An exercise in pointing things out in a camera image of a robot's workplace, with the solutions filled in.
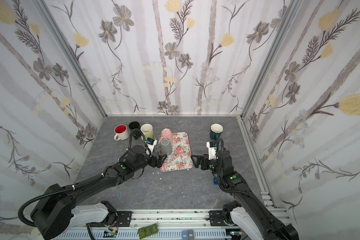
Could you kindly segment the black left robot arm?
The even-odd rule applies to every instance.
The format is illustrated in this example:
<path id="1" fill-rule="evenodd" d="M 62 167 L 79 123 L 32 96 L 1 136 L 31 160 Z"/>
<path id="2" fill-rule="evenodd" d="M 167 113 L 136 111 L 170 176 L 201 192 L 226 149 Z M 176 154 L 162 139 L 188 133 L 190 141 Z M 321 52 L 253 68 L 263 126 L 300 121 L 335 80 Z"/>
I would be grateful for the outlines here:
<path id="1" fill-rule="evenodd" d="M 102 173 L 72 185 L 50 186 L 44 194 L 32 198 L 20 206 L 19 220 L 37 228 L 45 240 L 63 233 L 74 220 L 73 209 L 82 201 L 132 179 L 135 172 L 146 166 L 161 168 L 168 157 L 149 147 L 147 140 L 142 145 L 132 146 L 133 138 L 118 161 L 106 167 Z"/>

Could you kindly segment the black mug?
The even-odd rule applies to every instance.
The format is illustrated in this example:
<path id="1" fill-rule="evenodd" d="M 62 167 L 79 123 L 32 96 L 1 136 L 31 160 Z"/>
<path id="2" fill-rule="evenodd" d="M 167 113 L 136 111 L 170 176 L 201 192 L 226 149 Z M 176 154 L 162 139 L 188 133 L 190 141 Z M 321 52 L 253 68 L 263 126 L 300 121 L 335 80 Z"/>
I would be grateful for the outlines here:
<path id="1" fill-rule="evenodd" d="M 140 129 L 141 128 L 141 125 L 139 122 L 137 121 L 133 121 L 133 122 L 130 122 L 129 123 L 129 129 L 132 131 L 132 130 L 136 130 L 136 129 Z"/>

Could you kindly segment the white mug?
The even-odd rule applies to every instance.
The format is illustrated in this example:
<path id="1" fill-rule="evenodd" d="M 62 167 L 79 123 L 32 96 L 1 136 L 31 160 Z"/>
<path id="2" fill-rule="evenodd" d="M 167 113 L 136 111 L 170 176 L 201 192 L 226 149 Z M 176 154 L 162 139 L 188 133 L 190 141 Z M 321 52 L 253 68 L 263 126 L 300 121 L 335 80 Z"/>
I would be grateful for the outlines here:
<path id="1" fill-rule="evenodd" d="M 126 140 L 130 137 L 130 130 L 126 125 L 118 125 L 114 129 L 115 135 L 114 140 L 120 141 L 120 140 Z"/>

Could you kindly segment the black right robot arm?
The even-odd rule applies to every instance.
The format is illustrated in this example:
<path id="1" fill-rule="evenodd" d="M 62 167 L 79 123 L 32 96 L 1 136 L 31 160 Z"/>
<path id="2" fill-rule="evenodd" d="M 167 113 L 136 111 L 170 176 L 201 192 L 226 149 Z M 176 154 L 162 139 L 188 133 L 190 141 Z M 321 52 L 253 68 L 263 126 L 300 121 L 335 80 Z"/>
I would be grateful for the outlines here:
<path id="1" fill-rule="evenodd" d="M 224 147 L 224 140 L 209 142 L 208 147 L 216 149 L 215 157 L 208 154 L 191 155 L 195 168 L 210 170 L 217 179 L 219 188 L 230 194 L 235 201 L 223 206 L 223 221 L 236 225 L 251 240 L 298 240 L 299 234 L 291 225 L 285 225 L 254 196 L 247 181 L 233 166 L 230 151 Z"/>

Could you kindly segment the dark green mug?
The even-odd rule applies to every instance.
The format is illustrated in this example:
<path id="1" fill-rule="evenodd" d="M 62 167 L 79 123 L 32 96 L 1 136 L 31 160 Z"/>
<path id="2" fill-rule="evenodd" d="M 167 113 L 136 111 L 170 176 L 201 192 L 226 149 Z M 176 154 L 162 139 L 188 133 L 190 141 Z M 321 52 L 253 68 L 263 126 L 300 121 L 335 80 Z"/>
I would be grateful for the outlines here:
<path id="1" fill-rule="evenodd" d="M 217 141 L 221 137 L 223 130 L 224 128 L 222 125 L 217 123 L 212 124 L 210 129 L 210 139 L 212 141 Z"/>

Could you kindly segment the light green mug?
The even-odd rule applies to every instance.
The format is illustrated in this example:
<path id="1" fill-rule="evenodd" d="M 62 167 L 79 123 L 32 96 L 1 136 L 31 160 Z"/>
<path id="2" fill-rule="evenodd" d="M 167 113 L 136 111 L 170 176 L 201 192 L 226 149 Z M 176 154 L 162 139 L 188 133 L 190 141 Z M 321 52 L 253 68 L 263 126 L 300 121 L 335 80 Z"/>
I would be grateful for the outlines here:
<path id="1" fill-rule="evenodd" d="M 141 132 L 144 135 L 144 138 L 147 140 L 148 138 L 154 137 L 154 129 L 151 124 L 144 124 L 140 128 Z"/>

